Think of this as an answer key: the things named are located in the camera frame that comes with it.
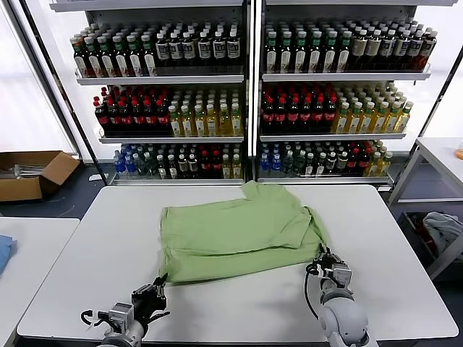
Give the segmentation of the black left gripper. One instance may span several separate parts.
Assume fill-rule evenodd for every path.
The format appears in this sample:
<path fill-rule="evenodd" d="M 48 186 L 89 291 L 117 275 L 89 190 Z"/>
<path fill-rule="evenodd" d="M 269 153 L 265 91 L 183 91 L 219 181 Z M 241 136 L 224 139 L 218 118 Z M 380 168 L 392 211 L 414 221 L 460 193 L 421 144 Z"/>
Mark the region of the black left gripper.
<path fill-rule="evenodd" d="M 132 292 L 135 320 L 158 320 L 169 314 L 164 294 L 167 278 L 168 273 L 165 273 Z"/>

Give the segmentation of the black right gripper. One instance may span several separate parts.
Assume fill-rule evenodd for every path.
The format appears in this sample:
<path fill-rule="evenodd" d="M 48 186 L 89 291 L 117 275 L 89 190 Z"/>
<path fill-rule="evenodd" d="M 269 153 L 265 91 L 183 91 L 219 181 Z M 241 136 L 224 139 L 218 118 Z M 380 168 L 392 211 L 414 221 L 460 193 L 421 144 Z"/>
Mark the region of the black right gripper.
<path fill-rule="evenodd" d="M 333 278 L 344 266 L 344 261 L 322 244 L 318 245 L 318 258 L 314 262 L 319 278 Z"/>

